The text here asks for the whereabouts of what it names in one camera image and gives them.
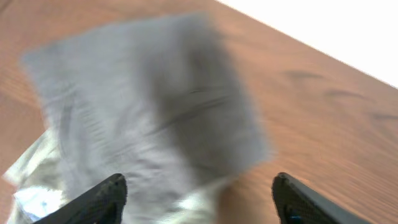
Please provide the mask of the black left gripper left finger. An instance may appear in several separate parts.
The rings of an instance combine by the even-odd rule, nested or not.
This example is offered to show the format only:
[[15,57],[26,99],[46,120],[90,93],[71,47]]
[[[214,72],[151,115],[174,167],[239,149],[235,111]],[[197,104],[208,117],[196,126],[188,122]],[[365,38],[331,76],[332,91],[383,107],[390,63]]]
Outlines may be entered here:
[[121,224],[127,201],[122,174],[113,174],[34,224]]

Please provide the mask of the grey shorts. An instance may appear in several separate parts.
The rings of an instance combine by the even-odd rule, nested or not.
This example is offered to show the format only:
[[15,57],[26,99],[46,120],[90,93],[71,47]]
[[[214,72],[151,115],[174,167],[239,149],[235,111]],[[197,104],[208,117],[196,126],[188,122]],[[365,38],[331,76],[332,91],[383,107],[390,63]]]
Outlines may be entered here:
[[209,223],[269,158],[218,34],[197,14],[111,24],[24,55],[75,198],[127,180],[124,223]]

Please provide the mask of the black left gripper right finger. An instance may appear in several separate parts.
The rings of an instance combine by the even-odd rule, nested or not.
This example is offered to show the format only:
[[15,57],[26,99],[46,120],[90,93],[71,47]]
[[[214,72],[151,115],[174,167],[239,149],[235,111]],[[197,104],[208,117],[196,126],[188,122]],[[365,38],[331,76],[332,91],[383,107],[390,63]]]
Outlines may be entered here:
[[280,224],[370,224],[286,172],[274,177],[272,198]]

